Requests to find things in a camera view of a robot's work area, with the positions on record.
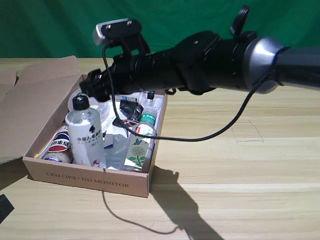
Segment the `black object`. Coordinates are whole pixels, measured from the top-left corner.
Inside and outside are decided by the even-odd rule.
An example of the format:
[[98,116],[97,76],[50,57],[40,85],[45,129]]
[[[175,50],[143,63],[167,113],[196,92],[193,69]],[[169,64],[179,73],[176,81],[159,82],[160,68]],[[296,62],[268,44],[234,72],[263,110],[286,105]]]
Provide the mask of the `black object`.
[[[144,108],[137,102],[127,100],[120,101],[120,111],[128,120],[132,120],[138,123],[143,110]],[[112,124],[116,127],[122,128],[122,125],[117,118],[113,120]],[[128,127],[132,127],[132,125],[135,125],[136,123],[131,122],[130,124],[124,124],[128,125]]]
[[155,91],[148,91],[146,95],[147,99],[153,100],[155,98]]
[[[259,38],[255,31],[242,32],[248,13],[249,7],[244,5],[230,27],[231,39],[202,31],[172,48],[152,53],[141,38],[137,20],[132,19],[137,26],[135,31],[128,30],[131,20],[109,24],[111,31],[116,30],[115,34],[104,32],[112,42],[106,48],[123,49],[123,54],[115,56],[109,68],[114,93],[164,89],[172,95],[179,89],[202,95],[215,88],[249,92],[267,73],[272,74],[258,93],[269,93],[280,85],[319,89],[320,47],[289,48],[271,37]],[[139,54],[129,53],[134,48]],[[110,99],[111,84],[106,71],[92,71],[80,87],[98,101]]]
[[72,99],[73,109],[74,110],[85,110],[90,107],[89,99],[85,95],[78,95]]
[[0,195],[0,224],[14,209],[8,198],[4,194]]
[[102,58],[103,58],[103,62],[105,64],[106,67],[106,71],[107,74],[109,76],[110,79],[110,86],[111,86],[111,97],[112,97],[112,106],[113,106],[113,110],[116,116],[116,119],[119,120],[121,126],[126,129],[127,131],[127,136],[128,136],[128,132],[130,132],[131,134],[141,137],[141,138],[148,138],[148,139],[159,139],[159,140],[171,140],[171,141],[180,141],[180,142],[200,142],[200,141],[204,141],[204,140],[208,140],[208,139],[212,139],[216,136],[219,136],[220,134],[224,133],[226,130],[228,130],[233,124],[235,124],[235,122],[240,118],[241,114],[243,113],[243,111],[245,110],[250,98],[252,97],[252,95],[267,81],[268,77],[270,76],[270,73],[267,73],[265,76],[263,76],[260,81],[253,86],[253,88],[250,90],[250,92],[248,93],[248,95],[246,96],[246,98],[244,99],[239,111],[237,112],[237,114],[234,116],[234,118],[222,129],[220,129],[219,131],[216,131],[215,133],[212,133],[208,136],[204,136],[204,137],[197,137],[197,138],[181,138],[181,137],[168,137],[168,136],[150,136],[150,135],[143,135],[143,134],[139,134],[136,133],[135,131],[132,131],[130,128],[128,128],[120,119],[119,114],[117,112],[117,107],[116,107],[116,96],[115,96],[115,87],[114,87],[114,82],[111,76],[111,73],[109,71],[108,68],[108,63],[107,63],[107,58],[106,58],[106,48],[107,46],[105,46],[102,50]]

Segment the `black bracket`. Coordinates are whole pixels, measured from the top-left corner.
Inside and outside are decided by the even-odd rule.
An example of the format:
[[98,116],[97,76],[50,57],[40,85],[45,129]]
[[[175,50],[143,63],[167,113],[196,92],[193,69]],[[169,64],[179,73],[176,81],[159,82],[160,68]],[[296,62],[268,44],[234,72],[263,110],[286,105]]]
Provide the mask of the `black bracket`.
[[101,29],[102,34],[108,40],[108,48],[121,46],[123,54],[115,56],[114,60],[130,60],[132,51],[138,50],[138,54],[150,53],[149,45],[141,35],[142,26],[136,19],[110,22]]

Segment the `bottle label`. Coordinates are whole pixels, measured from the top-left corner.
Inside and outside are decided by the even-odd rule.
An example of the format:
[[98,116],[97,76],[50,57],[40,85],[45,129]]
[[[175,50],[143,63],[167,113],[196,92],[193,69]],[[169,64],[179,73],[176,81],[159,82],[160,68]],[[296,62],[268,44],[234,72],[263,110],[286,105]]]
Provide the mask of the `bottle label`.
[[49,153],[64,152],[70,148],[68,135],[68,126],[63,124],[57,132],[56,137],[51,143],[48,150]]
[[140,122],[149,122],[154,126],[156,123],[156,117],[150,113],[144,113],[140,118]]
[[73,158],[76,164],[93,166],[104,162],[105,151],[100,121],[72,124],[68,122]]
[[[146,124],[140,124],[135,132],[142,135],[153,135],[154,129]],[[132,136],[126,155],[125,165],[142,169],[150,147],[151,138]]]
[[130,96],[121,96],[120,100],[125,100],[129,102],[134,102],[134,103],[138,102],[136,97],[130,97]]

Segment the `wooden table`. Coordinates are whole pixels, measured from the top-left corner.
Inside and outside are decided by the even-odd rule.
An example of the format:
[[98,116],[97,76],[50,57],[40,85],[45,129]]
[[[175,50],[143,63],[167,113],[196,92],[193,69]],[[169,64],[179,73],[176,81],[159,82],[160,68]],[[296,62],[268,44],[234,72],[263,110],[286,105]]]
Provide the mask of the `wooden table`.
[[[0,59],[21,70],[46,59]],[[101,59],[79,59],[83,72]],[[200,137],[236,114],[245,92],[169,96],[163,136]],[[255,94],[224,134],[204,142],[161,141],[149,198],[102,193],[26,177],[0,166],[15,210],[1,240],[318,240],[320,94],[279,87]]]

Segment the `cardboard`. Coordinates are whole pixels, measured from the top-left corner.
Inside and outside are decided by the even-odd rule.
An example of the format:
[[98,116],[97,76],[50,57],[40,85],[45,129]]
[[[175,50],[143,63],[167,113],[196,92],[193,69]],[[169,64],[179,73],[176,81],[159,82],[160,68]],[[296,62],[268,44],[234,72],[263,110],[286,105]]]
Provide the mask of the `cardboard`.
[[[0,79],[7,80],[7,75],[0,74]],[[150,167],[144,169],[146,173],[34,158],[65,119],[68,99],[85,76],[74,56],[31,65],[22,71],[17,84],[9,85],[10,91],[0,102],[0,164],[22,158],[35,181],[147,198],[158,141],[154,144]],[[158,135],[166,105],[167,97],[159,115]]]
[[82,79],[77,65],[76,57],[70,56],[22,71],[0,102],[0,163],[32,154],[49,140],[48,134],[68,113],[70,91]]
[[17,81],[17,71],[9,68],[5,71],[0,71],[0,102],[14,88]]

